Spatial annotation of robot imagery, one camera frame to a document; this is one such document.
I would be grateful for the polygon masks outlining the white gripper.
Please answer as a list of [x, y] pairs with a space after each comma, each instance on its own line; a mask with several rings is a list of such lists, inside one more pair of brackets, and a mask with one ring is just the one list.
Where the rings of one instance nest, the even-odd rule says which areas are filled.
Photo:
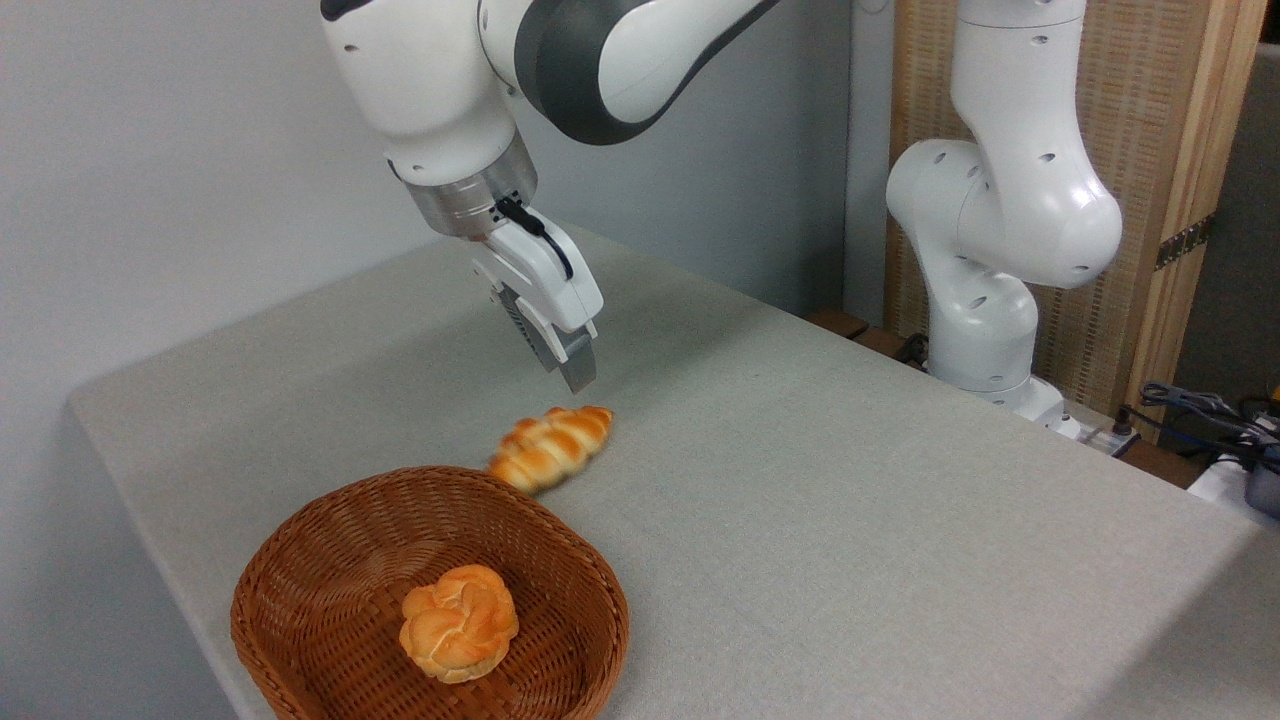
[[603, 297], [570, 236], [549, 219], [541, 224], [536, 234], [508, 220], [474, 238], [470, 252], [539, 363], [577, 395], [596, 379], [594, 319]]

